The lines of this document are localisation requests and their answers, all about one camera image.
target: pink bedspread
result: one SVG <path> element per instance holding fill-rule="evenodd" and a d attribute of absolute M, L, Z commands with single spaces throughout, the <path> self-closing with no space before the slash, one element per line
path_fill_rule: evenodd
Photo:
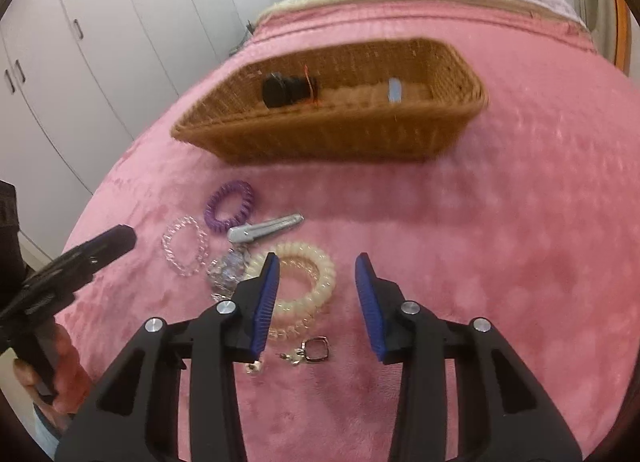
<path fill-rule="evenodd" d="M 169 128 L 245 63 L 299 48 L 374 38 L 439 38 L 482 77 L 490 106 L 458 144 L 416 164 L 229 167 L 174 142 Z M 585 455 L 612 425 L 640 338 L 640 92 L 569 24 L 417 0 L 272 18 L 236 57 L 185 94 L 115 165 L 68 246 L 117 223 L 135 251 L 106 268 L 58 318 L 98 378 L 154 315 L 196 317 L 203 275 L 168 268 L 160 236 L 201 216 L 222 182 L 257 190 L 254 221 L 300 211 L 282 239 L 333 258 L 338 286 L 313 330 L 332 359 L 293 368 L 269 346 L 265 372 L 237 372 L 250 460 L 386 460 L 399 368 L 370 351 L 354 288 L 356 255 L 439 317 L 491 319 L 562 411 Z M 215 253 L 226 249 L 211 238 Z M 188 458 L 186 399 L 181 456 Z"/>

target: door handle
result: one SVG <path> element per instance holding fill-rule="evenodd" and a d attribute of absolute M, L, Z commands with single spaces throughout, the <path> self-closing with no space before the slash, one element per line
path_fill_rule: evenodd
<path fill-rule="evenodd" d="M 4 71 L 4 77 L 6 77 L 6 80 L 9 83 L 9 88 L 11 89 L 11 94 L 14 95 L 15 86 L 14 86 L 14 82 L 11 79 L 11 74 L 9 73 L 9 70 L 5 70 Z"/>
<path fill-rule="evenodd" d="M 84 32 L 82 32 L 82 29 L 80 28 L 80 23 L 78 22 L 77 19 L 74 19 L 74 27 L 76 27 L 76 30 L 78 31 L 78 38 L 80 39 L 80 41 L 82 41 L 84 39 Z"/>
<path fill-rule="evenodd" d="M 22 66 L 20 66 L 19 60 L 15 60 L 15 67 L 20 72 L 20 80 L 24 84 L 25 82 L 27 82 L 27 78 L 24 76 L 24 72 L 22 71 Z"/>

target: human hand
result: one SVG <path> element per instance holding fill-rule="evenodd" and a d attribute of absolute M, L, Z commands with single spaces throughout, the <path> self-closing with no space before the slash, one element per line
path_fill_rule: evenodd
<path fill-rule="evenodd" d="M 58 396 L 53 405 L 46 404 L 38 394 L 35 386 L 40 382 L 40 376 L 33 366 L 21 359 L 14 361 L 14 374 L 18 382 L 25 388 L 34 403 L 42 410 L 44 416 L 58 428 L 65 431 L 68 413 L 76 413 L 92 388 L 92 381 L 87 372 L 80 365 L 78 350 L 71 343 L 71 337 L 62 325 L 56 324 L 54 344 L 59 355 L 58 366 L 53 385 Z"/>

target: wicker basket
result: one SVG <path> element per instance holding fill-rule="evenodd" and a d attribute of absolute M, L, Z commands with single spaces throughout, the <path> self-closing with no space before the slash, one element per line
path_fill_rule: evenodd
<path fill-rule="evenodd" d="M 268 109 L 267 74 L 318 78 L 317 103 Z M 389 102 L 389 79 L 402 83 Z M 449 45 L 371 41 L 248 64 L 201 98 L 172 136 L 230 163 L 286 159 L 423 159 L 452 143 L 487 104 L 481 81 Z"/>

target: silver screw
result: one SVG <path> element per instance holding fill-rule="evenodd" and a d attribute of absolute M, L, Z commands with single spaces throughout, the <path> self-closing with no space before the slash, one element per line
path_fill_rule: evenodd
<path fill-rule="evenodd" d="M 420 305 L 415 301 L 405 301 L 400 305 L 400 310 L 405 314 L 414 315 L 420 312 Z"/>
<path fill-rule="evenodd" d="M 233 301 L 227 299 L 218 303 L 216 310 L 219 314 L 232 314 L 236 311 L 236 304 Z"/>
<path fill-rule="evenodd" d="M 158 332 L 163 326 L 164 323 L 162 323 L 160 318 L 152 317 L 145 323 L 145 330 L 147 332 Z"/>
<path fill-rule="evenodd" d="M 474 328 L 478 332 L 488 332 L 491 330 L 491 322 L 488 319 L 479 317 L 478 319 L 474 319 Z"/>

